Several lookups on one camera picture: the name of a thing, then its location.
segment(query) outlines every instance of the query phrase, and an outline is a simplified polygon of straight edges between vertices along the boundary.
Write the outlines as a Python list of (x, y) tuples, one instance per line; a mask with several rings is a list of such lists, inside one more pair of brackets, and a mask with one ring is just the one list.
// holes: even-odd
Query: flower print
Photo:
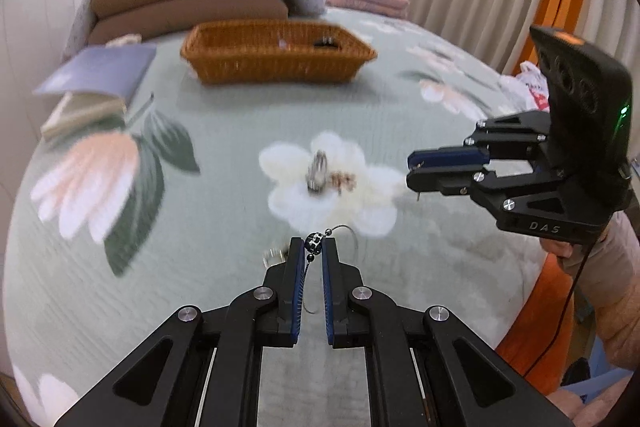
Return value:
[(58, 216), (64, 239), (87, 223), (92, 239), (102, 244), (129, 197), (139, 162), (136, 142), (122, 132), (80, 140), (33, 187), (38, 217), (44, 223)]
[(428, 66), (436, 71), (442, 73), (465, 74), (465, 72), (456, 65), (450, 55), (443, 49), (437, 47), (427, 49), (418, 45), (407, 49), (407, 51), (412, 55), (421, 58)]
[[(349, 184), (328, 184), (319, 194), (309, 192), (306, 174), (317, 151), (326, 154), (328, 170), (348, 176)], [(271, 213), (298, 233), (308, 234), (336, 225), (350, 225), (366, 237), (384, 237), (396, 223), (394, 198), (406, 190), (404, 174), (391, 167), (367, 164), (355, 142), (324, 131), (305, 150), (275, 142), (258, 157), (262, 171), (276, 187), (268, 198)]]
[(469, 120), (478, 121), (487, 118), (487, 115), (472, 100), (435, 79), (422, 79), (420, 81), (420, 94), (427, 102), (441, 103), (449, 112), (453, 114), (462, 113)]
[(392, 24), (386, 24), (384, 22), (375, 22), (375, 21), (360, 21), (360, 24), (363, 26), (371, 26), (372, 28), (377, 29), (380, 33), (386, 33), (389, 35), (396, 35), (400, 33), (395, 26)]
[(38, 394), (15, 365), (14, 376), (29, 416), (40, 427), (53, 427), (79, 399), (76, 391), (48, 373), (38, 381)]
[(188, 130), (158, 110), (146, 114), (140, 133), (130, 128), (149, 109), (153, 94), (125, 124), (80, 139), (31, 189), (43, 223), (58, 216), (60, 235), (73, 239), (86, 223), (104, 245), (120, 277), (145, 244), (164, 197), (162, 163), (200, 174)]

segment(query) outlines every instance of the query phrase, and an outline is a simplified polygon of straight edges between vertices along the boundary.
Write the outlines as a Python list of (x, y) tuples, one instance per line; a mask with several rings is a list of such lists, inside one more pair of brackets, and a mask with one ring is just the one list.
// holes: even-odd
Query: wicker basket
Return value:
[[(314, 47), (322, 38), (332, 38), (339, 49)], [(203, 84), (349, 82), (378, 56), (339, 26), (278, 20), (201, 24), (184, 40), (180, 55)]]

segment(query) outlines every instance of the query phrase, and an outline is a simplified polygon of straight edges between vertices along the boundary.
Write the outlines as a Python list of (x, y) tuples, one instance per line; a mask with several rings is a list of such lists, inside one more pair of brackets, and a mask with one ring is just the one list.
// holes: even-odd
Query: bed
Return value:
[[(318, 17), (378, 51), (353, 82), (203, 87), (179, 56), (186, 34), (168, 33), (152, 40), (125, 123), (39, 145), (4, 291), (18, 386), (41, 425), (179, 307), (227, 305), (262, 281), (266, 252), (338, 224), (359, 238), (355, 250), (336, 235), (367, 284), (402, 306), (446, 305), (492, 347), (505, 336), (545, 260), (537, 240), (498, 231), (467, 198), (416, 201), (404, 185), (413, 150), (461, 144), (477, 120), (513, 112), (498, 74), (409, 22)], [(71, 55), (88, 37), (76, 22)], [(318, 150), (353, 187), (309, 195)], [(303, 314), (296, 348), (265, 351), (259, 425), (368, 425), (364, 354), (327, 345), (320, 278), (312, 265), (305, 301), (317, 313)]]

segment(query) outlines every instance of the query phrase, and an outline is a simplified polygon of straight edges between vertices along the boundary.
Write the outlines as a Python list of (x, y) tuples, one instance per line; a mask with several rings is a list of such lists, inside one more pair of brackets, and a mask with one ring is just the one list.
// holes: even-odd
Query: metal screw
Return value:
[(444, 322), (449, 318), (449, 310), (444, 306), (434, 306), (429, 310), (429, 316), (438, 322)]
[(191, 322), (194, 318), (198, 316), (198, 311), (196, 308), (192, 306), (186, 306), (178, 311), (178, 318), (182, 322)]
[(258, 301), (266, 301), (273, 297), (273, 290), (267, 286), (260, 286), (254, 290), (254, 297), (258, 299)]
[(631, 175), (625, 171), (624, 166), (620, 166), (618, 168), (618, 174), (620, 174), (620, 177), (624, 180), (624, 181), (628, 181), (631, 179)]
[(357, 288), (353, 289), (351, 295), (353, 295), (353, 298), (357, 299), (358, 301), (366, 301), (367, 299), (371, 298), (373, 292), (366, 286), (358, 286)]

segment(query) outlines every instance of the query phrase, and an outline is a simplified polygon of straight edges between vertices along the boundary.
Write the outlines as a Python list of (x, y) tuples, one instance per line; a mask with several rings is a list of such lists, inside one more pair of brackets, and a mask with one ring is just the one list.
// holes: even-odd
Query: book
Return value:
[(40, 128), (50, 139), (112, 114), (124, 114), (156, 56), (152, 44), (88, 46), (43, 82), (34, 94), (63, 98)]

